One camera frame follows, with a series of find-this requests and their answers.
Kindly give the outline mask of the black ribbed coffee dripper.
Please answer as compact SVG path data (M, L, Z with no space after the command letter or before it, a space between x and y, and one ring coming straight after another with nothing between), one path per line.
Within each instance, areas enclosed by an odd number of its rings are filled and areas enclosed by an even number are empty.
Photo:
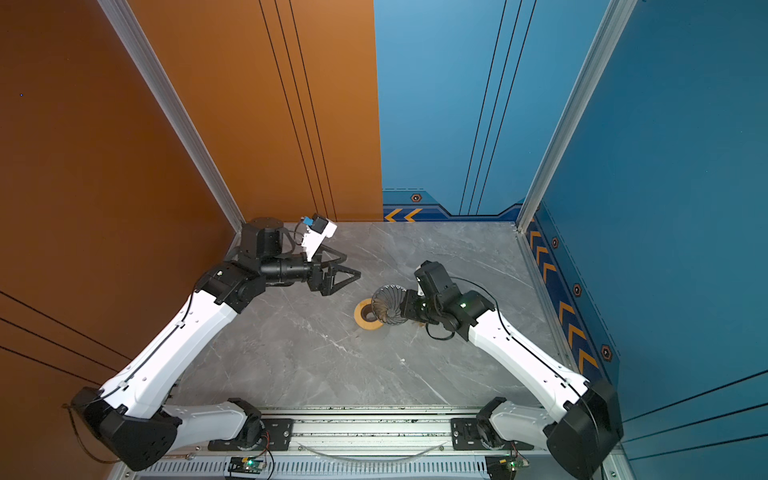
M407 290L399 285L389 284L377 289L371 297L371 307L376 318L387 325L400 325L407 321L402 313L402 304Z

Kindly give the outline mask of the wooden ring dripper stand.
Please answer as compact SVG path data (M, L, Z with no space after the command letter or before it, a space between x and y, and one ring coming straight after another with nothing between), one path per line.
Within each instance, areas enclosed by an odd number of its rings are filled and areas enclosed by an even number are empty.
M367 298L361 301L354 310L353 318L357 325L366 331L375 331L384 326L373 310L373 301Z

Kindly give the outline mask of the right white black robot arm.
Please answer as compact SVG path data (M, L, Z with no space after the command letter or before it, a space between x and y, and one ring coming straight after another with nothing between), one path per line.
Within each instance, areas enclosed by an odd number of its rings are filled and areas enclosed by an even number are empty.
M401 304L403 317L439 324L505 367L541 404L542 412L509 400L488 403L477 416L487 443L522 441L546 449L576 479L589 479L622 439L615 388L589 380L540 349L503 316L497 300L479 285L460 290L459 278L439 262L415 271L418 283Z

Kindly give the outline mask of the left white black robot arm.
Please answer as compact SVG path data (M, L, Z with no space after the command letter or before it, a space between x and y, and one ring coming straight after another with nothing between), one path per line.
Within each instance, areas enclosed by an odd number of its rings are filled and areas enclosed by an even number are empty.
M71 418L134 471L205 442L262 447L262 414L245 400L196 407L166 400L203 348L268 288L304 283L330 296L360 278L345 266L345 254L324 243L336 223L314 215L299 225L304 232L296 240L275 218L243 224L233 256L201 275L179 313L124 369L100 388L81 389L68 407Z

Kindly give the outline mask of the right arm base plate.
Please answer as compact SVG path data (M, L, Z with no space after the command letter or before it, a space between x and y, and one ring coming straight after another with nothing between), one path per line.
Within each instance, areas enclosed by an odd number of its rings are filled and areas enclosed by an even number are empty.
M457 451L530 451L534 449L533 445L525 442L503 440L487 420L452 418L450 425L453 449Z

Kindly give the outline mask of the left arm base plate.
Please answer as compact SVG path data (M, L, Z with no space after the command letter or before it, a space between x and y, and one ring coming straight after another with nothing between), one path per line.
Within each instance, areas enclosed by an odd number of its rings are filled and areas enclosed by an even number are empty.
M230 440L212 440L209 451L287 451L293 433L292 419L249 419L243 429Z

